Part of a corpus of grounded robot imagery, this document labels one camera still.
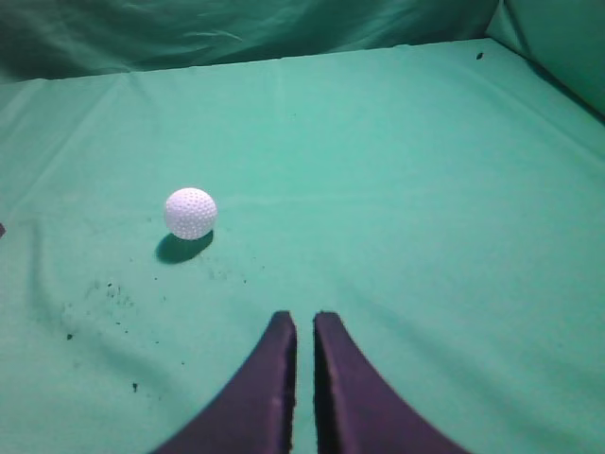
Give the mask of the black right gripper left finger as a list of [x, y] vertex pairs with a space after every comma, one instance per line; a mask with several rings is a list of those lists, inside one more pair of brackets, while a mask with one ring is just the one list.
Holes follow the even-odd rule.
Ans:
[[297, 332], [272, 314], [237, 372], [157, 453], [289, 453], [296, 405]]

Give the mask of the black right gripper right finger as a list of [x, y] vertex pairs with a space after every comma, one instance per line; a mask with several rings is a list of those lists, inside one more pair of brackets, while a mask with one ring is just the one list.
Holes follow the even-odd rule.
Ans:
[[465, 453], [402, 399], [361, 352], [336, 312], [313, 320], [319, 453]]

